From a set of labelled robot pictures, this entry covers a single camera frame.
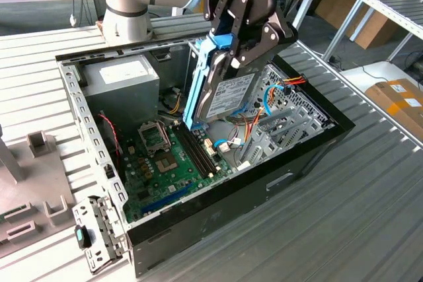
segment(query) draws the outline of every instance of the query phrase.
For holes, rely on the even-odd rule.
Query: green circuit board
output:
[[[121,163],[124,164],[124,187],[129,196],[124,212],[129,223],[183,196],[201,190],[233,172],[226,161],[217,155],[211,157],[211,161],[219,167],[219,171],[211,178],[202,177],[173,133],[172,127],[166,127],[165,131],[172,146],[167,152],[157,151],[153,158],[147,156],[147,150],[138,134],[121,142],[124,152]],[[196,140],[205,149],[203,145],[204,139],[207,138],[205,131],[201,129],[194,133]],[[174,168],[161,172],[158,164],[161,164],[162,170],[166,167]]]

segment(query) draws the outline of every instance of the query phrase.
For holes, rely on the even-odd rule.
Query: blue pcie slot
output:
[[[191,183],[187,186],[185,186],[184,188],[181,188],[180,190],[176,191],[175,193],[172,193],[158,201],[155,201],[154,203],[151,203],[150,205],[147,205],[143,208],[141,208],[141,213],[148,213],[149,211],[154,211],[156,209],[160,209],[163,206],[165,206],[166,204],[170,203],[171,201],[181,198],[182,196],[184,196],[188,190],[190,189],[191,186],[193,186],[194,183]]]

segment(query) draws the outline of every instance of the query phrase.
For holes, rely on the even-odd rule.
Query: hard drive label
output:
[[[254,74],[250,74],[220,82],[207,113],[207,118],[238,108],[253,78]]]

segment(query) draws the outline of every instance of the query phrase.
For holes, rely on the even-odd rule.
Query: open pc chassis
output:
[[[84,78],[81,78],[82,69],[86,65],[149,54],[153,50],[165,50],[161,58],[167,58],[156,59],[165,62],[154,65],[161,81],[166,78],[163,74],[174,67],[175,59],[172,59],[172,55],[187,67],[181,74],[174,70],[169,73],[172,83],[160,82],[160,89],[179,86],[182,92],[188,94],[199,53],[195,43],[202,38],[203,34],[195,34],[56,57],[75,122],[91,158],[91,168],[103,190],[101,197],[88,197],[73,208],[77,223],[75,234],[79,246],[85,250],[93,274],[119,259],[127,258],[134,266],[135,276],[139,277],[233,219],[248,213],[309,173],[354,127],[342,112],[308,82],[295,87],[289,96],[276,92],[276,100],[283,100],[282,111],[273,112],[275,116],[260,120],[259,124],[254,126],[249,140],[238,152],[239,160],[249,162],[248,164],[237,168],[233,166],[233,161],[229,162],[231,160],[227,159],[228,156],[223,155],[220,162],[222,166],[226,166],[224,171],[219,171],[221,177],[215,177],[214,180],[198,178],[198,183],[194,182],[194,186],[201,182],[204,184],[202,188],[187,191],[156,210],[152,209],[143,215],[141,213],[138,219],[128,220],[128,208],[124,207],[129,200],[128,191],[125,189],[122,175],[119,176],[122,172],[115,167],[109,155],[110,151],[105,145],[104,134],[100,134],[95,114],[91,113],[81,90],[80,85],[84,82]],[[263,89],[278,82],[280,77],[298,76],[292,67],[276,56],[273,62],[265,67],[251,89],[249,102],[243,112],[256,114],[258,105],[254,106],[254,103],[260,103]],[[308,116],[307,124],[301,121],[304,115]],[[304,126],[300,130],[286,130],[284,141],[277,144],[271,134],[276,128],[282,127],[280,119],[285,118],[291,118],[292,121],[289,122],[294,125],[295,122],[301,122]],[[183,125],[183,122],[178,125],[170,124],[166,129],[169,135],[174,136],[172,129],[179,129],[178,127]],[[205,125],[203,129],[194,132],[199,138],[204,133],[207,134],[205,137],[208,137],[209,132],[212,133],[212,129],[208,130],[210,127],[213,127],[213,124]],[[316,128],[317,131],[307,137],[306,130]]]

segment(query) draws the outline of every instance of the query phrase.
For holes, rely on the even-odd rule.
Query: blue drive bracket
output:
[[[224,34],[221,36],[209,34],[205,40],[197,42],[196,44],[200,45],[200,53],[183,117],[184,123],[190,131],[198,129],[202,125],[199,122],[195,122],[194,116],[196,114],[203,85],[209,74],[210,65],[208,63],[210,62],[210,54],[214,53],[215,50],[228,49],[231,46],[231,42],[232,34]]]

